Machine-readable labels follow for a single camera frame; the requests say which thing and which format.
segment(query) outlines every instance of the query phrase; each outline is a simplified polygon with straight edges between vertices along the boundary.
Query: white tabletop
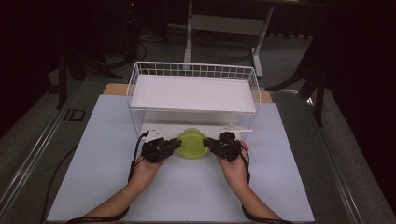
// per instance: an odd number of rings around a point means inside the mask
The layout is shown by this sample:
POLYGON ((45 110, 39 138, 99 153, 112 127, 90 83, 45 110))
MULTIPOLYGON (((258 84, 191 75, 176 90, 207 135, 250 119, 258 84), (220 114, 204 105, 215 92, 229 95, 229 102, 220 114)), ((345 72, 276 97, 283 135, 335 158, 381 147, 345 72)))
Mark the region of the white tabletop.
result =
MULTIPOLYGON (((126 184, 137 139, 129 113, 126 97, 99 97, 48 221, 83 216, 126 184)), ((313 221, 276 105, 261 104, 252 128, 246 139, 250 186, 282 218, 313 221)), ((170 157, 124 220, 247 221, 210 153, 198 160, 170 157)))

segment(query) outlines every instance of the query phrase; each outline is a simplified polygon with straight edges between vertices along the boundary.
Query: gray floor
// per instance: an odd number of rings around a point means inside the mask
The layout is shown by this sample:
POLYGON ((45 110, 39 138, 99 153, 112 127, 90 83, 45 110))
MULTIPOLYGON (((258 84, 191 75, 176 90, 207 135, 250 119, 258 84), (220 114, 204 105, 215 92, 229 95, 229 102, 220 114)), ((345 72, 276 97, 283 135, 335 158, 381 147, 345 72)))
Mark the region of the gray floor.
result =
MULTIPOLYGON (((196 34, 194 38, 192 48, 194 63, 252 65, 247 48, 231 43, 202 41, 198 36, 202 37, 202 34, 196 34)), ((179 63, 183 61, 185 48, 183 31, 170 36, 168 44, 151 41, 156 39, 155 36, 149 35, 142 40, 147 48, 145 61, 179 63)), ((240 42, 254 43, 254 39, 246 38, 240 42)), ((260 85, 271 86, 291 77, 309 43, 309 39, 298 37, 290 39, 267 37, 260 53, 264 72, 260 85)), ((139 49, 139 53, 143 55, 143 49, 139 49)), ((66 109, 86 110, 86 118, 82 122, 63 121, 57 126, 50 141, 43 144, 45 150, 40 161, 29 174, 30 177, 26 179, 18 197, 15 197, 15 202, 0 222, 39 223, 53 170, 62 157, 78 144, 98 94, 104 90, 107 83, 125 82, 131 71, 132 66, 125 66, 115 71, 125 76, 124 80, 111 80, 97 74, 90 74, 84 82, 70 81, 69 89, 74 94, 70 95, 71 100, 66 109)), ((50 76, 56 77, 56 74, 57 71, 54 71, 50 76)), ((290 89, 298 90, 301 85, 302 82, 293 84, 290 89)), ((375 183, 353 134, 332 98, 332 93, 325 92, 323 128, 305 123, 311 111, 297 95, 278 93, 274 95, 274 101, 282 115, 302 180, 308 187, 307 196, 314 212, 315 223, 396 223, 395 216, 375 183), (323 142, 332 150, 332 157, 338 164, 336 168, 342 172, 346 186, 350 189, 361 216, 356 221, 349 220, 345 205, 339 196, 340 189, 333 180, 333 164, 326 160, 328 152, 323 142)), ((34 151, 35 144, 47 125, 54 118, 64 117, 64 112, 55 109, 56 105, 56 95, 44 95, 0 140, 0 190, 2 193, 7 189, 24 159, 31 151, 34 151)), ((64 163, 56 175, 49 196, 48 208, 56 195, 57 188, 62 183, 70 159, 64 163)))

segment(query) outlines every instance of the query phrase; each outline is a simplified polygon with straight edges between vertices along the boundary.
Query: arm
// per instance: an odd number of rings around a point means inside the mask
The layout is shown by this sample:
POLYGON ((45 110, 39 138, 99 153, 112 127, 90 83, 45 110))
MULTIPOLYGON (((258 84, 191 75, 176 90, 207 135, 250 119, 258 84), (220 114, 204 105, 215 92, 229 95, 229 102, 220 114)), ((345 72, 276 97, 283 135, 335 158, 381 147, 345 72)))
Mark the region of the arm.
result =
MULTIPOLYGON (((248 150, 248 146, 245 142, 240 141, 240 143, 248 150)), ((245 150, 243 150, 242 154, 244 157, 247 155, 245 150)), ((227 162, 218 157, 218 161, 231 190, 251 215, 254 217, 280 219, 280 217, 272 211, 248 185, 246 167, 241 158, 237 158, 232 162, 227 162)))
POLYGON ((141 161, 134 168, 131 181, 124 188, 84 217, 112 217, 121 214, 149 186, 163 163, 164 161, 153 164, 146 160, 141 161))

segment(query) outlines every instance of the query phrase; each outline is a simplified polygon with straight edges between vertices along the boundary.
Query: green object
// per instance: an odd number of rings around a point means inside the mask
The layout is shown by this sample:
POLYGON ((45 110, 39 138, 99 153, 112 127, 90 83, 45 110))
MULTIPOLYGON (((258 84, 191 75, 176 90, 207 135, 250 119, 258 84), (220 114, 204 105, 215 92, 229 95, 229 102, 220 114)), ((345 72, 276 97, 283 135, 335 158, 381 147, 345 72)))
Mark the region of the green object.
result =
POLYGON ((206 136, 198 129, 186 129, 177 138, 181 140, 180 148, 176 149, 180 156, 187 159, 198 159, 206 154, 207 148, 203 143, 206 136))

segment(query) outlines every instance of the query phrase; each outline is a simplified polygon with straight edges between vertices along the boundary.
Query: hand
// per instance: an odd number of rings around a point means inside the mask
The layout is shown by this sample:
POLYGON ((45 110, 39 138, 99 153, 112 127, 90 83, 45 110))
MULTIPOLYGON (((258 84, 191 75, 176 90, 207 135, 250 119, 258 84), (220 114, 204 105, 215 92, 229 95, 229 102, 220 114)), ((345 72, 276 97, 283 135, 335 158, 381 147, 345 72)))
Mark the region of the hand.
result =
POLYGON ((165 163, 165 161, 166 160, 151 164, 142 156, 139 156, 134 167, 134 174, 132 175, 131 181, 128 183, 128 185, 134 186, 134 188, 138 188, 139 190, 143 191, 151 184, 152 180, 157 174, 157 171, 165 163))
POLYGON ((242 161, 245 160, 245 157, 247 155, 248 145, 244 141, 237 141, 246 149, 242 150, 242 155, 244 158, 241 158, 239 156, 234 161, 228 162, 221 157, 217 157, 221 169, 224 173, 224 177, 233 192, 248 187, 247 169, 244 162, 242 161))

